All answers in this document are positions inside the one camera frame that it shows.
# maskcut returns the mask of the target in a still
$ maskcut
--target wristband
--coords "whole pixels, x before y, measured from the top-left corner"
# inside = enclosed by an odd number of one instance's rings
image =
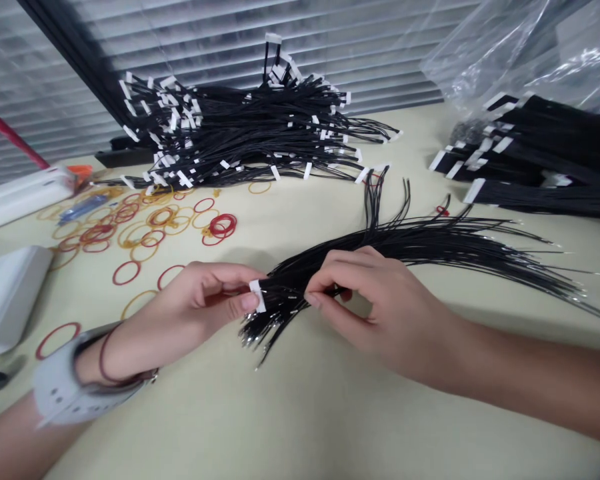
[[[82,332],[40,362],[33,374],[33,396],[43,420],[37,428],[50,423],[69,425],[94,420],[126,402],[151,379],[120,387],[82,385],[75,372],[80,347],[106,335],[120,322]]]

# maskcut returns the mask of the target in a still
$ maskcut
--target beige table surface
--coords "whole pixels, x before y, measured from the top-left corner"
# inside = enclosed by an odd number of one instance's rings
[[[458,212],[466,185],[426,168],[453,126],[448,107],[372,116],[405,132],[396,143],[362,145],[366,165],[393,162],[383,216],[392,216],[399,206],[402,177],[411,180],[410,215],[430,214],[447,192],[453,194],[451,212]],[[129,167],[115,174],[141,170]],[[193,206],[210,194],[199,189],[169,203]],[[140,212],[133,221],[158,208]],[[88,329],[118,320],[134,296],[156,288],[166,268],[196,259],[248,263],[268,271],[364,222],[362,185],[315,178],[282,178],[262,195],[252,195],[247,185],[222,189],[215,208],[238,218],[232,237],[205,247],[201,231],[192,227],[168,236],[127,285],[111,282],[115,268],[129,259],[129,250],[116,242],[102,253],[80,252],[67,266],[50,272],[21,344],[0,356],[0,368],[19,368],[0,392],[0,412],[29,389],[37,364],[34,352],[48,332],[69,321]],[[524,228],[575,252],[552,255],[552,263],[600,272],[600,221],[483,206],[475,214],[522,219]],[[51,238],[54,222],[37,216],[0,228],[0,254],[26,244],[57,244]],[[496,236],[518,247],[544,247]],[[600,319],[540,292],[450,267],[418,266],[413,271],[454,310],[476,321],[600,347]],[[591,302],[600,307],[600,276],[574,278],[586,283]],[[150,297],[142,296],[129,311]],[[257,372],[259,354],[241,348],[238,328],[238,322],[227,326],[165,368],[154,386],[96,422],[47,478],[600,478],[600,443],[406,381],[354,351],[313,310],[289,326]],[[58,332],[48,348],[53,350],[69,334]]]

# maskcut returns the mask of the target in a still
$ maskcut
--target blue object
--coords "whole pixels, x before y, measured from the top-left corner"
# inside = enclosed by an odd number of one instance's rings
[[[82,217],[82,215],[95,210],[100,205],[108,201],[108,195],[94,195],[86,200],[83,200],[82,202],[72,206],[70,209],[64,210],[64,212],[60,214],[60,222],[58,222],[58,225],[64,225],[70,221],[76,220],[77,218]]]

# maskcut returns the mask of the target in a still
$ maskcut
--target black cable bundle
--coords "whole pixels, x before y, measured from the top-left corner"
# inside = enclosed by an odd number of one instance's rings
[[[485,109],[481,142],[448,146],[430,170],[472,181],[466,203],[600,218],[600,115],[531,93],[500,94]]]
[[[351,93],[340,92],[323,77],[303,78],[281,51],[281,37],[267,34],[266,40],[263,82],[255,89],[185,87],[173,76],[144,82],[127,73],[120,84],[136,124],[125,130],[134,141],[154,148],[155,164],[142,178],[103,183],[148,188],[152,194],[154,185],[168,190],[226,187],[283,176],[362,181],[368,169],[349,138],[386,143],[402,132],[344,116],[337,109],[351,102]],[[276,45],[273,60],[271,45]]]
[[[334,249],[352,251],[370,245],[385,257],[398,259],[406,265],[432,263],[488,273],[540,290],[600,317],[600,309],[584,301],[586,294],[581,284],[556,272],[579,270],[547,266],[533,255],[562,252],[520,251],[479,234],[484,231],[508,233],[555,245],[549,240],[510,226],[515,224],[512,220],[469,217],[470,205],[457,217],[445,217],[440,213],[435,217],[407,219],[411,192],[409,181],[406,181],[405,200],[400,212],[389,222],[380,223],[380,197],[386,172],[387,169],[373,185],[373,170],[367,176],[365,230],[326,241],[288,258],[269,273],[269,278],[252,283],[251,289],[262,296],[266,311],[259,309],[256,313],[247,315],[240,336],[243,346],[254,345],[254,348],[258,348],[269,338],[260,364],[291,320],[309,306],[303,298],[307,284],[320,269],[327,253]],[[448,208],[449,202],[450,196],[447,196],[443,212]],[[327,293],[336,296],[341,292],[342,289],[334,289]]]

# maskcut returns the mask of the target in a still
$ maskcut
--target white box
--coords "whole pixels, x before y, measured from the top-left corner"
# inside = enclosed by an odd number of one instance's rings
[[[0,185],[0,226],[69,198],[74,188],[75,175],[62,166]]]
[[[20,341],[52,258],[37,246],[0,257],[0,353]]]

